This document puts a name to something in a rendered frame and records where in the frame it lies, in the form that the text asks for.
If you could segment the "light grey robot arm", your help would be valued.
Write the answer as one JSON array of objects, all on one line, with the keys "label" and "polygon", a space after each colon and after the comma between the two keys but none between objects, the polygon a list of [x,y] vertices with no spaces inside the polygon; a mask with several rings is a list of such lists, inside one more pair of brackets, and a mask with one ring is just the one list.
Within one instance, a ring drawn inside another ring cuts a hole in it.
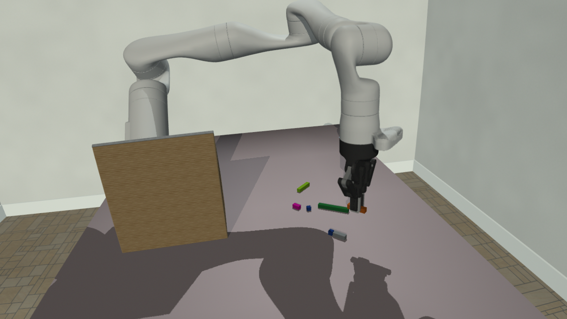
[{"label": "light grey robot arm", "polygon": [[332,53],[338,72],[342,93],[339,139],[349,144],[374,144],[378,151],[394,147],[403,138],[403,129],[380,128],[380,85],[373,79],[360,78],[356,71],[356,66],[377,65],[388,59],[393,46],[389,31],[378,23],[337,16],[318,0],[292,2],[286,8],[286,20],[287,35],[268,34],[232,21],[141,38],[127,45],[123,57],[136,82],[129,88],[125,140],[169,135],[167,59],[221,62],[319,43]]}]

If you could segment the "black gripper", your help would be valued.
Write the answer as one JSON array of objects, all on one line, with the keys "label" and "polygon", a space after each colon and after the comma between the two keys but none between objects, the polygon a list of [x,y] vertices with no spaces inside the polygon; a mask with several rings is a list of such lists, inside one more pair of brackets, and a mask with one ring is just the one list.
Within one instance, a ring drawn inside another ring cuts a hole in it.
[{"label": "black gripper", "polygon": [[379,151],[374,148],[374,144],[349,144],[339,139],[339,152],[346,159],[346,175],[338,178],[338,184],[343,195],[350,197],[349,210],[359,213],[361,206],[364,206],[365,193],[377,162],[374,157]]}]

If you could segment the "orange rod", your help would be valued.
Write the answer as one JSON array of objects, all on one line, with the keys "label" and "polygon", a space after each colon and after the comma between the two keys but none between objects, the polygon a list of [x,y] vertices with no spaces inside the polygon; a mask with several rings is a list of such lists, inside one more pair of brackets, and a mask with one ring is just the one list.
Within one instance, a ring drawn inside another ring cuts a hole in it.
[{"label": "orange rod", "polygon": [[[348,203],[348,209],[350,208],[350,203]],[[360,213],[366,213],[367,212],[367,207],[361,206],[361,211]]]}]

